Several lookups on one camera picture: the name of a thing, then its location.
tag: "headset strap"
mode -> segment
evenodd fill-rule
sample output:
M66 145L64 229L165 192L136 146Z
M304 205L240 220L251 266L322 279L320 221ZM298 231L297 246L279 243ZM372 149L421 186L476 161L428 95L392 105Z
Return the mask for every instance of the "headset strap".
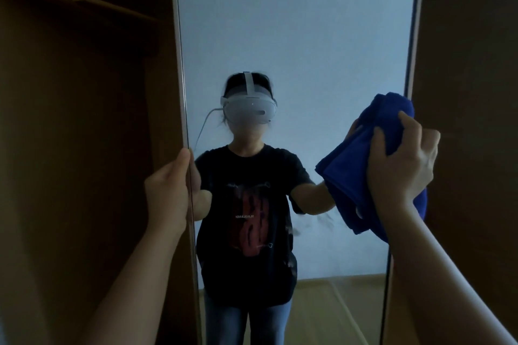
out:
M254 89L254 78L252 77L252 73L248 71L244 71L244 79L247 81L247 94L250 95L255 92Z

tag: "person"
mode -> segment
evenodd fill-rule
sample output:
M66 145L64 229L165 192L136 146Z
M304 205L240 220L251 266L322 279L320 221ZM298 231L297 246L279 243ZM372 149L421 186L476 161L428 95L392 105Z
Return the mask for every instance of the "person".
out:
M273 99L268 77L251 75L256 90ZM233 74L223 96L246 90L245 73ZM298 214L325 213L335 203L295 154L263 142L267 123L224 121L232 142L203 153L191 168L193 218L202 220L196 253L207 345L243 343L247 317L252 343L282 344L297 279L287 196Z
M367 180L421 343L517 345L413 207L433 178L440 135L404 113L400 119L403 139L390 156L383 132L375 129ZM154 344L171 259L186 228L190 162L191 153L183 149L146 180L147 230L95 312L83 345Z

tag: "graphic print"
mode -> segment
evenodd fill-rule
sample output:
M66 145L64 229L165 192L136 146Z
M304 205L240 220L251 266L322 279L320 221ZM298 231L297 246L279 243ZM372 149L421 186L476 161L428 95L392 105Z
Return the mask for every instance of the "graphic print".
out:
M255 257L268 244L269 183L246 187L228 185L233 189L229 243L245 257Z

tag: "mirror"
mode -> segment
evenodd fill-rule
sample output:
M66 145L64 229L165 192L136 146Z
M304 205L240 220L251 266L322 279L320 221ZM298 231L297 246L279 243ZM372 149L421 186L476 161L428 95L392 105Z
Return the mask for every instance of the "mirror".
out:
M406 94L414 1L178 0L204 343L380 342L388 245L315 166Z

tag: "black hair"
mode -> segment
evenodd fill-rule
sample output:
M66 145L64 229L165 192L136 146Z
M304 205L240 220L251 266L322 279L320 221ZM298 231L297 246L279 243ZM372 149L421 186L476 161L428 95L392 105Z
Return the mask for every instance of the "black hair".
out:
M261 73L252 73L252 78L254 80L254 85L259 85L265 88L266 90L268 90L271 97L274 97L274 93L271 90L270 78L268 78L267 75ZM230 77L227 78L225 92L223 93L223 96L225 97L229 93L229 91L235 89L236 87L243 86L246 84L247 79L244 77L244 73L236 73L230 75ZM223 123L227 124L225 114L223 114Z

